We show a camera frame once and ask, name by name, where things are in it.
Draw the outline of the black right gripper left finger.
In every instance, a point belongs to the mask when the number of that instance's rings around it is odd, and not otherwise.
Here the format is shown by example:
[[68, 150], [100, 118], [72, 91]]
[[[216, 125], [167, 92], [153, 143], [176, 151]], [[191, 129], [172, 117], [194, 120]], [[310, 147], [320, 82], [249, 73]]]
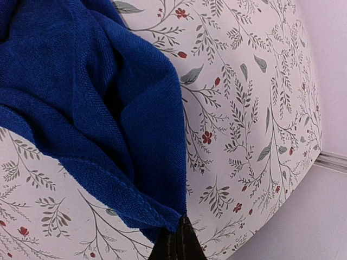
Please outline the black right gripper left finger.
[[148, 260], [175, 260], [177, 258], [175, 233], [162, 229]]

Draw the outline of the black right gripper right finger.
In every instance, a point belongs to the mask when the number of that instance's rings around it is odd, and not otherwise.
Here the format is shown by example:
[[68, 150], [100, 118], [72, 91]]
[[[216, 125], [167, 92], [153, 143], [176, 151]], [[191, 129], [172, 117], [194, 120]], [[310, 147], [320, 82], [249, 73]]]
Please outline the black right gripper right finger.
[[188, 216], [182, 216], [177, 230], [177, 259], [206, 260]]

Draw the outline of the blue towel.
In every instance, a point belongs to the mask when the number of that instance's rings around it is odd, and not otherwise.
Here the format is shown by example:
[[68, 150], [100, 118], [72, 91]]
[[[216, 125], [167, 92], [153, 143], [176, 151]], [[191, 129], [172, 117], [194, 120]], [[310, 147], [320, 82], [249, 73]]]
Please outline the blue towel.
[[156, 241], [187, 212], [181, 87], [111, 1], [1, 1], [1, 126]]

